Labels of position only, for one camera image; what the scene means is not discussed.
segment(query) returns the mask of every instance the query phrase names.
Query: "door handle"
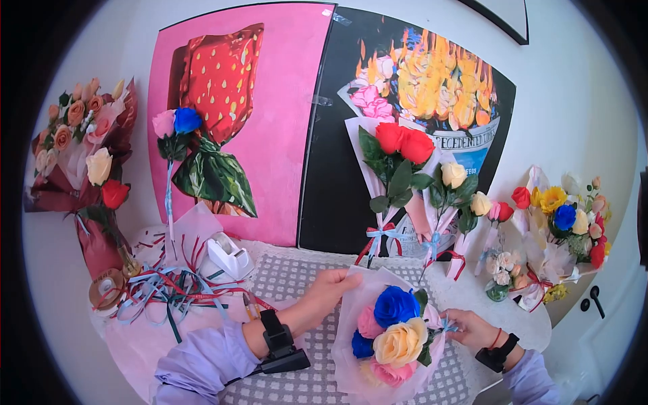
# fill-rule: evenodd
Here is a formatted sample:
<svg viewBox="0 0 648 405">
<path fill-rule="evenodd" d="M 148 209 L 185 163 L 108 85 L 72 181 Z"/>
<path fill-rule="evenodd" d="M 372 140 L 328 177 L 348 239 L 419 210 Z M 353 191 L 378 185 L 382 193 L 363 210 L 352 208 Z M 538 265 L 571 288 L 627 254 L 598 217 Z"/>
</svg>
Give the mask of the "door handle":
<svg viewBox="0 0 648 405">
<path fill-rule="evenodd" d="M 599 301 L 599 287 L 598 286 L 593 286 L 592 289 L 590 290 L 590 297 L 594 300 L 594 303 L 596 304 L 596 308 L 599 310 L 599 313 L 601 314 L 601 319 L 605 318 L 605 312 L 603 311 L 603 307 L 601 306 L 601 302 Z"/>
</svg>

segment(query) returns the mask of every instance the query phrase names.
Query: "pink painting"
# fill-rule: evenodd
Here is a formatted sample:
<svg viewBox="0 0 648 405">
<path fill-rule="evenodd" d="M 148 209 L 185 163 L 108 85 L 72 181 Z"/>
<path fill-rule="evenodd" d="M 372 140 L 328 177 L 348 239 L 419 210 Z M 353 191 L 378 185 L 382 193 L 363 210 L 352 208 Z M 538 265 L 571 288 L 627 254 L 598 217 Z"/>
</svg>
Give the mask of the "pink painting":
<svg viewBox="0 0 648 405">
<path fill-rule="evenodd" d="M 152 117 L 194 108 L 202 136 L 174 162 L 180 218 L 199 201 L 244 239 L 294 246 L 308 122 L 334 6 L 277 3 L 221 10 L 157 36 L 148 87 L 148 151 L 163 222 L 167 160 Z"/>
</svg>

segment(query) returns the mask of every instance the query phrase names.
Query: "red string bracelet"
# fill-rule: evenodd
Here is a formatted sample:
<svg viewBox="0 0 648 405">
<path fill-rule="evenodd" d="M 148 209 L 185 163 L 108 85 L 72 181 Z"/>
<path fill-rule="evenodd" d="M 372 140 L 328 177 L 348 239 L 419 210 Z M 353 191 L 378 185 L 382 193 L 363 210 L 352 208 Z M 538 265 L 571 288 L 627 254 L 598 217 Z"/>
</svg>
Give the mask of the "red string bracelet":
<svg viewBox="0 0 648 405">
<path fill-rule="evenodd" d="M 488 350 L 492 350 L 492 348 L 495 347 L 495 344 L 500 339 L 501 334 L 502 334 L 502 328 L 500 328 L 500 331 L 497 332 L 497 337 L 495 338 L 495 341 L 492 343 L 492 345 L 488 348 Z"/>
</svg>

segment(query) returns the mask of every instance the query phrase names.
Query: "white wall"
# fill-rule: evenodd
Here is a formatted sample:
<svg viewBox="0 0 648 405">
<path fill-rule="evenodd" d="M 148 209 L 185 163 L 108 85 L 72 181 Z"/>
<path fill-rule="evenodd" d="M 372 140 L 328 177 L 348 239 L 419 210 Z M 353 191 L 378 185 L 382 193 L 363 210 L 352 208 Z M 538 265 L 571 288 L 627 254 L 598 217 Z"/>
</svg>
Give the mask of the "white wall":
<svg viewBox="0 0 648 405">
<path fill-rule="evenodd" d="M 139 117 L 133 156 L 124 166 L 132 183 L 118 211 L 126 235 L 160 222 L 154 203 L 146 143 L 148 74 L 157 31 L 177 21 L 244 1 L 111 0 L 89 22 L 54 78 L 34 135 L 47 122 L 47 106 L 78 81 L 98 76 L 106 89 L 135 76 Z M 564 170 L 584 179 L 600 174 L 615 217 L 614 240 L 628 203 L 636 163 L 636 108 L 603 42 L 567 0 L 530 1 L 531 45 L 521 47 L 490 21 L 454 0 L 340 0 L 341 5 L 384 13 L 428 28 L 475 52 L 517 85 L 511 128 L 491 196 L 507 198 L 526 182 L 532 163 L 558 182 Z M 27 272 L 48 344 L 80 400 L 88 404 L 138 403 L 111 361 L 87 316 L 85 269 L 71 217 L 60 213 L 23 218 Z M 607 269 L 622 272 L 623 269 Z M 548 306 L 561 318 L 572 300 Z"/>
</svg>

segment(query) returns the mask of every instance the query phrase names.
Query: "white door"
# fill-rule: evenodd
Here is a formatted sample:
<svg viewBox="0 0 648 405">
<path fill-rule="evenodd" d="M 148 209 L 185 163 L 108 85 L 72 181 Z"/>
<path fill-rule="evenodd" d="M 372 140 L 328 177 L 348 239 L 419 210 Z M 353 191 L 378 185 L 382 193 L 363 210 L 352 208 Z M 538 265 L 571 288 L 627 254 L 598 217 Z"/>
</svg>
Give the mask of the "white door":
<svg viewBox="0 0 648 405">
<path fill-rule="evenodd" d="M 632 192 L 605 271 L 594 277 L 581 299 L 556 325 L 551 343 L 543 352 L 547 370 L 561 388 L 563 404 L 605 392 L 625 357 L 641 316 L 647 273 L 639 265 L 637 196 L 639 173 L 648 163 L 641 123 L 638 128 Z M 593 286 L 600 289 L 604 319 L 590 297 Z M 581 302 L 585 298 L 590 300 L 590 308 L 583 312 Z"/>
</svg>

